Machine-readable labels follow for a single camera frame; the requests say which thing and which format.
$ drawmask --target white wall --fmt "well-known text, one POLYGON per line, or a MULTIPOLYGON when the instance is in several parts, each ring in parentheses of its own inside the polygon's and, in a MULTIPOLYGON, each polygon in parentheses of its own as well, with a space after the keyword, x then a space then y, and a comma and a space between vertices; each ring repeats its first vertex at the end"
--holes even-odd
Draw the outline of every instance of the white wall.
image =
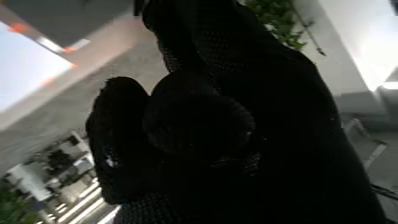
POLYGON ((304 21, 313 21, 309 31, 327 53, 327 57, 320 55, 314 43, 304 34, 302 41, 307 43, 304 54, 316 64, 332 95, 337 97, 343 94, 368 92, 357 66, 321 5, 314 0, 297 0, 295 5, 304 21))
POLYGON ((0 22, 0 115, 71 69, 71 63, 0 22))
POLYGON ((373 91, 398 66, 398 17, 389 0, 318 0, 373 91))

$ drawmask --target light fixture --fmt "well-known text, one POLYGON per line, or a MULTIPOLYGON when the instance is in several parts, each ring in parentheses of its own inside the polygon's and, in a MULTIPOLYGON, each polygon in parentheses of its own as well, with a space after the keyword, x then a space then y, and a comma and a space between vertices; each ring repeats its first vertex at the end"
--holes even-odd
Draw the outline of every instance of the light fixture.
POLYGON ((99 195, 101 193, 101 188, 96 189, 96 191, 89 194, 87 198, 78 202, 76 206, 71 208, 71 210, 66 212, 62 217, 58 218, 57 222, 64 222, 73 213, 78 211, 78 209, 83 207, 83 205, 89 203, 92 198, 99 195))
POLYGON ((85 218, 85 216, 90 214, 90 212, 96 210, 96 208, 99 207, 99 205, 103 204, 103 198, 99 198, 94 202, 94 204, 90 205, 90 207, 83 210, 83 212, 78 214, 76 218, 71 220, 69 224, 76 224, 82 219, 85 218))
POLYGON ((398 90, 398 82, 385 82, 382 84, 384 89, 398 90))
POLYGON ((64 208, 58 210, 58 214, 64 213, 66 209, 67 209, 67 207, 64 207, 64 208))
POLYGON ((121 209, 121 207, 117 207, 114 209, 114 211, 108 213, 108 215, 105 216, 105 218, 101 219, 101 221, 96 224, 108 224, 108 221, 114 219, 119 209, 121 209))
POLYGON ((90 193, 90 191, 98 188, 99 183, 96 182, 89 188, 83 190, 83 192, 80 193, 78 197, 83 198, 87 196, 87 194, 90 193))
POLYGON ((58 211, 64 207, 66 207, 66 203, 62 203, 62 204, 57 206, 55 211, 58 211))

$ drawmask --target potted plant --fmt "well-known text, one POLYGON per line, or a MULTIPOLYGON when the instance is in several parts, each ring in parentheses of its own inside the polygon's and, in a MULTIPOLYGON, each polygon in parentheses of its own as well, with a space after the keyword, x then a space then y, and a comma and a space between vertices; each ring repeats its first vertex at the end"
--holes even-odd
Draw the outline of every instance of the potted plant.
POLYGON ((247 0, 245 5, 254 11, 257 19, 268 28, 281 43, 302 50, 305 43, 300 42, 304 31, 295 30, 297 12, 289 0, 247 0))
POLYGON ((34 224, 35 214, 28 211, 30 203, 0 184, 0 224, 34 224))

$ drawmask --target ceiling light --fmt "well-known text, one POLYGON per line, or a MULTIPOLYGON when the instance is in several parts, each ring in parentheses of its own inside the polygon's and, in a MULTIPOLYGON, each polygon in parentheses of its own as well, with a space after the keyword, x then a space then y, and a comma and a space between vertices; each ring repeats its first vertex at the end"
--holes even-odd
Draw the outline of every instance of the ceiling light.
POLYGON ((82 219, 90 214, 90 212, 96 210, 96 208, 99 207, 101 204, 103 204, 103 198, 98 199, 98 201, 94 202, 90 207, 80 213, 78 217, 71 220, 69 224, 76 224, 82 221, 82 219))
POLYGON ((83 198, 87 196, 87 194, 90 193, 90 191, 98 188, 99 183, 96 182, 90 187, 83 190, 83 192, 80 193, 78 197, 83 198))
POLYGON ((114 209, 114 211, 108 213, 108 215, 105 216, 105 218, 101 219, 101 221, 96 224, 108 224, 108 221, 114 219, 119 209, 121 209, 121 207, 117 207, 114 209))
POLYGON ((67 209, 67 207, 64 207, 64 208, 58 210, 58 214, 64 213, 66 209, 67 209))
POLYGON ((78 202, 76 206, 66 212, 66 214, 62 215, 62 217, 57 220, 58 223, 66 221, 66 219, 69 218, 69 216, 73 215, 73 213, 78 211, 78 209, 83 207, 83 205, 89 203, 89 201, 99 195, 99 193, 101 193, 101 188, 96 189, 96 191, 90 193, 90 195, 87 196, 87 198, 78 202))
POLYGON ((66 203, 62 203, 62 204, 57 206, 55 211, 58 211, 64 207, 66 207, 66 203))

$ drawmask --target wall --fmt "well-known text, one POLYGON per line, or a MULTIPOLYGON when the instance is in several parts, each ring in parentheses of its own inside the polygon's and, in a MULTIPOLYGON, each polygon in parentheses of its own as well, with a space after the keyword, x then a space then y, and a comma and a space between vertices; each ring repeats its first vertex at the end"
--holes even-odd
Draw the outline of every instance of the wall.
POLYGON ((389 0, 320 0, 371 91, 398 66, 398 17, 389 0))
POLYGON ((339 34, 325 15, 323 8, 314 0, 297 0, 297 9, 305 22, 313 21, 309 31, 318 41, 327 57, 320 55, 316 46, 304 35, 302 41, 307 43, 304 54, 311 58, 320 75, 325 80, 334 96, 368 91, 361 78, 357 66, 343 45, 339 34))
POLYGON ((313 60, 323 81, 327 83, 341 113, 385 114, 385 107, 369 92, 353 58, 325 13, 320 2, 314 0, 295 1, 297 10, 305 23, 313 22, 309 31, 318 45, 325 51, 323 56, 316 51, 307 34, 302 41, 307 43, 304 54, 313 60))
MULTIPOLYGON (((37 38, 44 36, 2 5, 0 21, 5 24, 21 23, 26 25, 28 30, 23 34, 32 40, 37 40, 37 38)), ((41 88, 0 114, 0 132, 46 104, 71 85, 96 72, 105 63, 133 48, 137 40, 142 37, 142 30, 144 27, 133 19, 133 16, 130 14, 119 16, 103 28, 85 37, 90 40, 89 45, 85 45, 76 52, 60 54, 78 68, 58 76, 48 87, 41 88)))

